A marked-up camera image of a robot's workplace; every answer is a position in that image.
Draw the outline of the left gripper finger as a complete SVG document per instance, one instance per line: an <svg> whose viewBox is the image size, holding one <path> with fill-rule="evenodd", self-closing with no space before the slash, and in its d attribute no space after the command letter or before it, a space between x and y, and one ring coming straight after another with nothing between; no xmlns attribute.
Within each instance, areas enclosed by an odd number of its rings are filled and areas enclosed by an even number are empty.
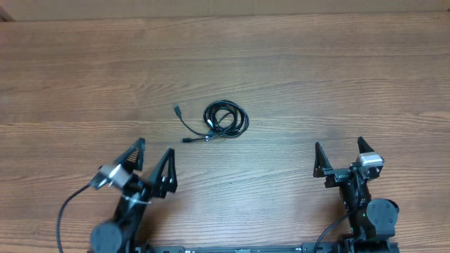
<svg viewBox="0 0 450 253"><path fill-rule="evenodd" d="M175 193L178 183L175 169L175 150L168 148L156 168L148 177L151 197L165 198L167 193Z"/></svg>
<svg viewBox="0 0 450 253"><path fill-rule="evenodd" d="M132 146L114 160L114 164L121 165L128 172L142 171L145 147L146 140L138 138Z"/></svg>

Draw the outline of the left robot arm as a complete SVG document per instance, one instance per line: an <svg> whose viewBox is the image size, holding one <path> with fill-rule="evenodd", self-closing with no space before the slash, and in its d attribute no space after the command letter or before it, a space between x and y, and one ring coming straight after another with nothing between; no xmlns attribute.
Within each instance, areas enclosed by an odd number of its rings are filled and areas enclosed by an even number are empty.
<svg viewBox="0 0 450 253"><path fill-rule="evenodd" d="M96 190L112 186L121 191L113 217L91 232L93 252L133 252L136 234L151 199L163 199L168 193L176 192L175 150L168 148L149 175L139 176L145 149L146 140L138 138L111 164L101 166L91 179L89 185Z"/></svg>

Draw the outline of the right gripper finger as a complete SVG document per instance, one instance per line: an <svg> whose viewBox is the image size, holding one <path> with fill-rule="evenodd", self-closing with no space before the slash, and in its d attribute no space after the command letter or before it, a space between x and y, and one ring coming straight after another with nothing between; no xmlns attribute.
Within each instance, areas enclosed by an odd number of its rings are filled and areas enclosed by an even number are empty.
<svg viewBox="0 0 450 253"><path fill-rule="evenodd" d="M331 174L333 167L331 166L326 154L321 147L321 144L317 141L315 143L315 163L313 177L321 178Z"/></svg>
<svg viewBox="0 0 450 253"><path fill-rule="evenodd" d="M362 136L358 137L357 144L359 148L359 153L373 153L374 149L364 140Z"/></svg>

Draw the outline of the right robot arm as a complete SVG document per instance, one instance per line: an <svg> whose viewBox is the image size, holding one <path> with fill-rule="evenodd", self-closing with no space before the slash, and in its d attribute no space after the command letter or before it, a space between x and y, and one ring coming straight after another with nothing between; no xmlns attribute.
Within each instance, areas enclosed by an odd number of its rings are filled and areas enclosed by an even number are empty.
<svg viewBox="0 0 450 253"><path fill-rule="evenodd" d="M324 178L326 188L338 187L346 214L329 225L312 252L398 252L397 243L391 243L399 216L396 202L384 198L373 199L368 182L380 176L385 160L363 137L358 137L359 155L347 168L335 169L319 142L315 143L313 177ZM336 242L324 242L328 232L344 220L351 232L340 235Z"/></svg>

